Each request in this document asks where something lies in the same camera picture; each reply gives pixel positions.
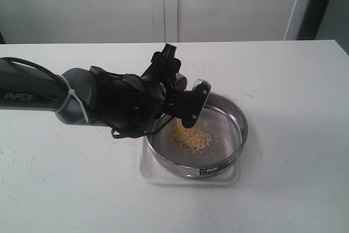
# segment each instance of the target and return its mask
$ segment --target white tray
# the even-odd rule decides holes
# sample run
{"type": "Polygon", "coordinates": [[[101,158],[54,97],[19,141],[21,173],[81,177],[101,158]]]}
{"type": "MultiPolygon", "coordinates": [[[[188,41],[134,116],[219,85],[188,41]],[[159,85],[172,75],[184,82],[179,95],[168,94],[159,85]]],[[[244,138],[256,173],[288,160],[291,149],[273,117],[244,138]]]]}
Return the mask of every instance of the white tray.
{"type": "Polygon", "coordinates": [[[144,139],[140,159],[140,173],[151,184],[226,186],[233,184],[239,178],[240,166],[239,162],[236,161],[235,165],[226,171],[210,178],[199,180],[182,178],[168,171],[158,163],[146,139],[144,139]]]}

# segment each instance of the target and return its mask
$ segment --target table surface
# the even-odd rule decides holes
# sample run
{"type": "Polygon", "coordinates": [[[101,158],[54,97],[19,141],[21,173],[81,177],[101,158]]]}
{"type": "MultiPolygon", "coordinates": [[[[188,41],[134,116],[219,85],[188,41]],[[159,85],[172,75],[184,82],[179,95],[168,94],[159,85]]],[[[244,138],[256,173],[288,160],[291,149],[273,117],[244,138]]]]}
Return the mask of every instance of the table surface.
{"type": "MultiPolygon", "coordinates": [[[[191,86],[206,79],[245,113],[239,180],[156,186],[142,140],[0,110],[0,232],[347,232],[349,57],[334,41],[176,43],[191,86]]],[[[60,74],[141,74],[163,44],[0,45],[60,74]]]]}

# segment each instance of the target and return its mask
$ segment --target black cable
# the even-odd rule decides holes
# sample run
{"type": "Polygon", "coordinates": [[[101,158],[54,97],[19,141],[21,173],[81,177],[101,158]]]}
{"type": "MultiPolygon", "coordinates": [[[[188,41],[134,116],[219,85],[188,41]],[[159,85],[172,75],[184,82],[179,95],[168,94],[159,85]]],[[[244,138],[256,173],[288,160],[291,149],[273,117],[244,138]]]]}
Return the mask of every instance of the black cable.
{"type": "MultiPolygon", "coordinates": [[[[69,92],[69,88],[68,86],[65,84],[65,82],[63,82],[63,80],[61,80],[56,74],[54,74],[53,72],[49,71],[48,69],[38,65],[38,64],[35,64],[33,62],[30,62],[30,61],[27,61],[25,59],[21,59],[21,58],[16,58],[16,57],[2,57],[1,59],[9,62],[9,63],[18,63],[18,64],[23,64],[23,65],[27,65],[29,67],[32,67],[32,68],[35,68],[41,72],[43,72],[44,74],[48,75],[50,78],[52,78],[56,84],[62,89],[63,92],[65,92],[67,95],[68,95],[68,92],[69,92]]],[[[119,77],[120,80],[123,80],[124,78],[128,77],[128,76],[134,76],[136,78],[140,78],[139,76],[137,75],[134,75],[134,74],[124,74],[124,75],[121,75],[121,74],[115,74],[115,73],[110,73],[110,72],[105,72],[107,75],[109,76],[113,76],[113,77],[119,77]]],[[[149,95],[149,89],[146,85],[144,85],[144,88],[146,90],[146,95],[149,95]]],[[[100,122],[102,122],[104,125],[110,127],[112,129],[112,136],[113,138],[115,139],[121,139],[121,138],[125,138],[127,136],[121,134],[119,131],[120,129],[117,128],[114,124],[110,123],[109,121],[105,120],[104,118],[98,116],[97,114],[95,114],[95,112],[82,100],[80,99],[83,106],[85,107],[85,109],[88,110],[88,112],[93,116],[95,117],[97,120],[99,120],[100,122]]],[[[159,129],[157,129],[155,132],[148,132],[148,133],[142,133],[140,134],[140,136],[138,136],[137,138],[140,138],[140,137],[143,137],[143,136],[146,136],[146,135],[154,135],[156,133],[158,133],[159,131],[161,131],[171,120],[173,119],[173,117],[171,117],[168,121],[166,121],[159,129]]]]}

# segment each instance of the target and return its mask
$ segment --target sieve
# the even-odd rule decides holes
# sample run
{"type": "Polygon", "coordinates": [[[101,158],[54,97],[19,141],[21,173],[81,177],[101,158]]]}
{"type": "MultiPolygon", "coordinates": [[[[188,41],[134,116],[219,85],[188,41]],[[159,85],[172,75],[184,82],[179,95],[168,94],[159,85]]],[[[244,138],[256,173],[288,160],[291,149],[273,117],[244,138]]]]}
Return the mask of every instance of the sieve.
{"type": "MultiPolygon", "coordinates": [[[[158,129],[170,116],[162,115],[150,131],[158,129]]],[[[248,126],[239,107],[229,99],[210,93],[196,127],[211,136],[202,153],[192,153],[172,137],[174,121],[147,142],[156,160],[178,176],[204,178],[217,175],[233,165],[244,147],[248,126]]]]}

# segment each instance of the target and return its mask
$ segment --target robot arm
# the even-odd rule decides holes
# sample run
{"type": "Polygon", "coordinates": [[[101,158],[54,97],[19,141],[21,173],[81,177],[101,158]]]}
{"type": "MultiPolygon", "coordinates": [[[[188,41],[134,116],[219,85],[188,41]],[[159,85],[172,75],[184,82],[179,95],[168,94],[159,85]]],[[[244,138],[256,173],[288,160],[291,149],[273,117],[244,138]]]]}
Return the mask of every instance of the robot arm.
{"type": "Polygon", "coordinates": [[[197,80],[192,91],[186,91],[175,50],[166,44],[142,76],[109,73],[95,66],[72,68],[59,76],[22,59],[2,58],[0,109],[53,111],[65,124],[109,126],[114,138],[144,136],[162,114],[180,118],[190,128],[210,84],[197,80]]]}

